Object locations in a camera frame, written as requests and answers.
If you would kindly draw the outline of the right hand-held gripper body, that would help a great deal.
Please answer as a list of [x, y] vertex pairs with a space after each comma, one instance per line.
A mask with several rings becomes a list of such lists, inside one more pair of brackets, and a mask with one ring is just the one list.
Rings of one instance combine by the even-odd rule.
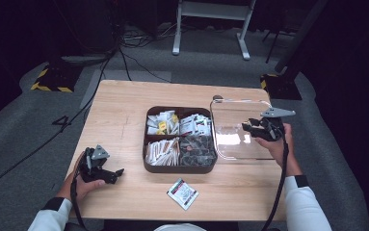
[[284, 126], [282, 118], [285, 116], [294, 116], [295, 111], [289, 111], [280, 108], [271, 107], [264, 111], [259, 121], [259, 125], [263, 130], [258, 135], [259, 138], [265, 141], [277, 141], [284, 135]]

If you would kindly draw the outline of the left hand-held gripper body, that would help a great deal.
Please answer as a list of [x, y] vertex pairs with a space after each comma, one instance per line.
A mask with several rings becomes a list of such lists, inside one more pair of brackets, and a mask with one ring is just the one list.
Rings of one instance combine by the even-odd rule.
[[110, 183], [111, 174], [102, 168], [109, 157], [109, 153], [99, 144], [96, 148], [87, 147], [79, 162], [79, 172], [83, 181], [88, 183], [104, 180], [106, 183]]

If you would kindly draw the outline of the clear box lid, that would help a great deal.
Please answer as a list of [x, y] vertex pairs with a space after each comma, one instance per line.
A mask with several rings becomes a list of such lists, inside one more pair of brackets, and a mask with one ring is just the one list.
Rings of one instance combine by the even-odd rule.
[[271, 104], [265, 100], [228, 99], [215, 95], [210, 103], [217, 154], [228, 161], [268, 161], [271, 154], [242, 128], [249, 118], [261, 119]]

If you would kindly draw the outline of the brown compartment box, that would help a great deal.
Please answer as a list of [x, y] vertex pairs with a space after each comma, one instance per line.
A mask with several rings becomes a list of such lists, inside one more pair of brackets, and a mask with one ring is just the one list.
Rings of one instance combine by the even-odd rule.
[[[210, 112], [206, 109], [203, 108], [187, 108], [187, 107], [165, 107], [165, 106], [155, 106], [150, 108], [147, 113], [146, 113], [146, 120], [148, 116], [153, 116], [153, 115], [158, 115], [161, 112], [164, 111], [175, 111], [175, 113], [177, 114], [178, 118], [179, 118], [179, 124], [180, 124], [180, 120], [184, 117], [193, 115], [193, 114], [200, 114], [200, 115], [204, 115], [210, 118], [211, 120], [211, 115]], [[214, 139], [212, 136], [212, 125], [210, 125], [211, 128], [211, 137], [213, 140], [213, 145], [214, 145]], [[177, 166], [151, 166], [149, 165], [146, 161], [145, 161], [145, 152], [146, 152], [146, 148], [147, 145], [150, 142], [154, 142], [154, 141], [161, 141], [161, 140], [171, 140], [173, 138], [179, 138], [179, 141], [182, 137], [187, 137], [187, 136], [181, 136], [180, 132], [177, 135], [148, 135], [146, 133], [147, 130], [147, 126], [146, 126], [146, 122], [145, 122], [145, 134], [144, 134], [144, 146], [143, 146], [143, 160], [144, 160], [144, 166], [145, 169], [149, 172], [153, 172], [153, 173], [192, 173], [192, 174], [204, 174], [207, 172], [210, 172], [213, 167], [214, 164], [216, 163], [217, 159], [218, 159], [218, 155], [216, 161], [213, 163], [212, 166], [209, 167], [186, 167], [186, 166], [182, 166], [180, 164], [180, 156], [179, 156], [179, 164]]]

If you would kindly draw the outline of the square white red-label packet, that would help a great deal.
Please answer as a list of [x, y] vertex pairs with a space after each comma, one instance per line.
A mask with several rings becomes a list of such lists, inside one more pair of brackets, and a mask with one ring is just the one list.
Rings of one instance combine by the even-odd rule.
[[168, 189], [167, 195], [184, 211], [187, 211], [198, 197], [199, 192], [182, 178], [178, 178]]

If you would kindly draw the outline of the person's right hand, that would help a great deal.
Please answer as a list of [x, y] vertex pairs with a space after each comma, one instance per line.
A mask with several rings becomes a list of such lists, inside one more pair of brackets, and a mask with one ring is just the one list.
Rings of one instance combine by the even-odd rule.
[[[284, 140], [278, 141], [265, 141], [261, 138], [255, 138], [254, 140], [262, 147], [269, 150], [271, 156], [276, 160], [280, 167], [286, 167], [286, 176], [303, 175], [303, 171], [295, 157], [294, 153], [294, 139], [292, 135], [292, 126], [288, 123], [284, 123], [285, 136]], [[284, 144], [288, 144], [288, 156], [287, 162], [283, 162]]]

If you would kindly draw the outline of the black yellow striped stand base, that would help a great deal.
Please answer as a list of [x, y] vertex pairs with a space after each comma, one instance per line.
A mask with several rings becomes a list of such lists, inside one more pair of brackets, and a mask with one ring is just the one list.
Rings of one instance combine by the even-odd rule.
[[282, 75], [263, 74], [260, 76], [260, 85], [271, 99], [302, 99], [295, 82], [286, 80]]
[[47, 64], [31, 86], [31, 90], [74, 92], [82, 70], [82, 66], [57, 68]]

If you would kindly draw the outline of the pile of stick sachets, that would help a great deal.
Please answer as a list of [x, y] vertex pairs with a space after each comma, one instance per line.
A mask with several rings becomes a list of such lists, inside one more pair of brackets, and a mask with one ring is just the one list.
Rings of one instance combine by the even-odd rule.
[[177, 166], [179, 164], [179, 138], [150, 142], [145, 161], [151, 166]]

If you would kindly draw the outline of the pile of dark sachets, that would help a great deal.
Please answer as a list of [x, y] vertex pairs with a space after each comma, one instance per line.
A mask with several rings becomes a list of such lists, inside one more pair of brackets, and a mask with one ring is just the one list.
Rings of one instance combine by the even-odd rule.
[[209, 167], [217, 159], [211, 136], [182, 137], [179, 147], [182, 166]]

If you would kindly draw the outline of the pile of white red-label sachets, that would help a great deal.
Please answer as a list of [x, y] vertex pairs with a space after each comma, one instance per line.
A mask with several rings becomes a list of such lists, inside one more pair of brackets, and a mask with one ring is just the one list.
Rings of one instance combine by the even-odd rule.
[[200, 114], [193, 114], [180, 120], [179, 132], [181, 136], [210, 136], [211, 120]]

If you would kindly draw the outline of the pile of white yellow sachets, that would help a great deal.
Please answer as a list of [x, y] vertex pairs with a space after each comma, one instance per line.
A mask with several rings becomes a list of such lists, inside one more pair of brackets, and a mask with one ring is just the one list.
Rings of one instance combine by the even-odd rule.
[[175, 111], [164, 111], [158, 115], [149, 115], [146, 126], [148, 135], [177, 135], [179, 118]]

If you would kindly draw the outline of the black tripod legs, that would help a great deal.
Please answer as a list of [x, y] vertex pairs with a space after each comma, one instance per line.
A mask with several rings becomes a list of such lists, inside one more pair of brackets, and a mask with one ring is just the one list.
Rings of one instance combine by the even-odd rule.
[[269, 60], [271, 59], [274, 49], [277, 46], [277, 41], [279, 38], [281, 37], [290, 37], [291, 34], [290, 33], [286, 33], [285, 31], [275, 31], [275, 30], [268, 30], [265, 34], [265, 36], [263, 37], [263, 39], [261, 40], [262, 43], [265, 43], [268, 39], [270, 40], [269, 45], [269, 51], [267, 53], [266, 59], [265, 59], [265, 63], [267, 64], [269, 62]]

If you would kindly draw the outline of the person's white shirt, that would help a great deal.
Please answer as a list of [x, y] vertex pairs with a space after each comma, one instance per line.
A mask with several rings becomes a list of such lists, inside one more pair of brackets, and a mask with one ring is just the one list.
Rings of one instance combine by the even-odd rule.
[[164, 224], [153, 231], [207, 231], [192, 223]]

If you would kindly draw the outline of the dark slanted pole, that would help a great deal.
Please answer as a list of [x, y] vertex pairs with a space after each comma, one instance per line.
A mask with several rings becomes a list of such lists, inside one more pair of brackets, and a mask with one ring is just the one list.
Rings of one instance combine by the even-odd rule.
[[296, 62], [303, 54], [303, 41], [307, 37], [311, 27], [316, 22], [319, 15], [322, 13], [325, 5], [329, 0], [316, 0], [315, 4], [307, 10], [305, 18], [302, 20], [301, 26], [298, 29], [295, 37], [292, 39], [286, 53], [278, 61], [275, 71], [282, 72], [283, 69], [290, 70], [292, 63]]

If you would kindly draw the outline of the white metal stand frame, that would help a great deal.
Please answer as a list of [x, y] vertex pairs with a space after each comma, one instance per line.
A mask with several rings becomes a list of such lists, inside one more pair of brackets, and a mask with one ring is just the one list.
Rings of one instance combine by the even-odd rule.
[[250, 52], [245, 42], [245, 36], [250, 25], [255, 2], [256, 0], [250, 0], [250, 3], [247, 6], [235, 6], [178, 0], [176, 10], [176, 30], [171, 52], [174, 56], [180, 54], [181, 22], [184, 16], [237, 20], [243, 22], [243, 27], [242, 31], [236, 34], [236, 39], [243, 59], [248, 61], [250, 59]]

